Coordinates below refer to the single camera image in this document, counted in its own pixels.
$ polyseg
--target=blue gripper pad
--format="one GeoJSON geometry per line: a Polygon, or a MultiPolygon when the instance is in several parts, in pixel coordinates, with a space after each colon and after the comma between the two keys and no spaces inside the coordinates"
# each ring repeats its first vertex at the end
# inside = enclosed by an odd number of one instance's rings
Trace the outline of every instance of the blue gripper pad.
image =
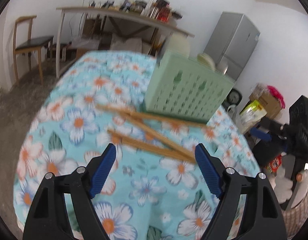
{"type": "Polygon", "coordinates": [[[195,148],[195,159],[209,191],[219,199],[223,194],[221,178],[200,144],[195,148]]]}
{"type": "Polygon", "coordinates": [[[91,185],[92,185],[90,189],[91,198],[94,198],[96,194],[101,192],[115,159],[116,159],[116,148],[114,145],[112,145],[108,149],[108,152],[106,153],[105,157],[101,161],[100,165],[98,166],[97,170],[95,171],[91,179],[91,185]]]}

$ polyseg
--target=wooden chair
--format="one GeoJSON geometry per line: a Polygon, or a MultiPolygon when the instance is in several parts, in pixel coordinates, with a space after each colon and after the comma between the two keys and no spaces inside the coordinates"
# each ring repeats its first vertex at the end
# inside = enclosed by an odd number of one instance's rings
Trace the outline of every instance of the wooden chair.
{"type": "Polygon", "coordinates": [[[19,85],[19,80],[18,80],[18,74],[17,74],[17,66],[16,66],[16,55],[17,54],[23,54],[23,53],[28,53],[28,59],[29,59],[29,69],[30,71],[32,70],[31,67],[31,52],[37,50],[38,51],[38,69],[39,69],[39,76],[41,79],[41,84],[43,85],[43,71],[42,71],[42,56],[41,56],[41,50],[42,47],[48,46],[48,44],[51,44],[51,48],[53,45],[53,37],[54,36],[42,36],[42,37],[37,37],[37,38],[31,38],[32,34],[32,25],[33,25],[33,19],[36,18],[36,15],[31,15],[31,16],[22,16],[19,17],[15,21],[15,27],[14,27],[14,37],[13,37],[13,58],[14,58],[14,71],[15,71],[15,78],[16,78],[16,83],[19,85]],[[17,25],[25,22],[25,21],[30,21],[29,23],[29,30],[28,30],[28,35],[27,35],[27,41],[22,43],[16,48],[16,29],[17,25]]]}

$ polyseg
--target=light blue tablecloth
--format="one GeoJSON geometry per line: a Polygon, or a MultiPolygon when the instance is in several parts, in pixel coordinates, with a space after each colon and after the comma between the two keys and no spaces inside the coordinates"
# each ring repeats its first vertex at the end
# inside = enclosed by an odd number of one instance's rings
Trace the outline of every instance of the light blue tablecloth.
{"type": "MultiPolygon", "coordinates": [[[[195,165],[121,145],[107,127],[161,145],[119,116],[95,109],[97,103],[138,108],[155,59],[131,52],[90,52],[60,79],[33,120],[20,151],[14,208],[23,229],[31,201],[47,172],[69,174],[115,144],[117,158],[101,194],[93,199],[100,221],[114,239],[200,239],[218,201],[195,165]]],[[[259,167],[231,119],[220,107],[205,128],[146,123],[193,151],[198,143],[225,166],[255,176],[259,167]]],[[[67,210],[74,236],[82,238],[70,197],[67,210]]],[[[243,201],[229,238],[237,234],[243,201]]]]}

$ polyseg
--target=black speaker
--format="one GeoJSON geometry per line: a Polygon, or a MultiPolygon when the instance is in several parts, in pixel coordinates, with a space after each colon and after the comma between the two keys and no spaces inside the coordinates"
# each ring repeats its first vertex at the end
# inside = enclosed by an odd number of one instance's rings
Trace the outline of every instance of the black speaker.
{"type": "Polygon", "coordinates": [[[289,108],[289,124],[301,123],[308,130],[308,98],[300,96],[289,108]]]}

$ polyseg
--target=cable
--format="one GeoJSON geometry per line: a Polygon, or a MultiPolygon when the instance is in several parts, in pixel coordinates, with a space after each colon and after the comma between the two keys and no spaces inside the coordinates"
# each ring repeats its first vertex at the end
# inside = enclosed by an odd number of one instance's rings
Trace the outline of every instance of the cable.
{"type": "Polygon", "coordinates": [[[79,36],[79,32],[80,32],[80,30],[81,30],[81,23],[82,23],[82,18],[83,18],[83,15],[84,15],[84,14],[82,14],[82,16],[81,16],[81,20],[79,21],[78,36],[79,36]]]}
{"type": "Polygon", "coordinates": [[[74,17],[75,17],[75,14],[74,14],[73,17],[70,19],[70,23],[69,23],[70,29],[71,29],[71,37],[72,37],[72,38],[73,38],[73,32],[72,32],[71,20],[72,20],[74,17]]]}

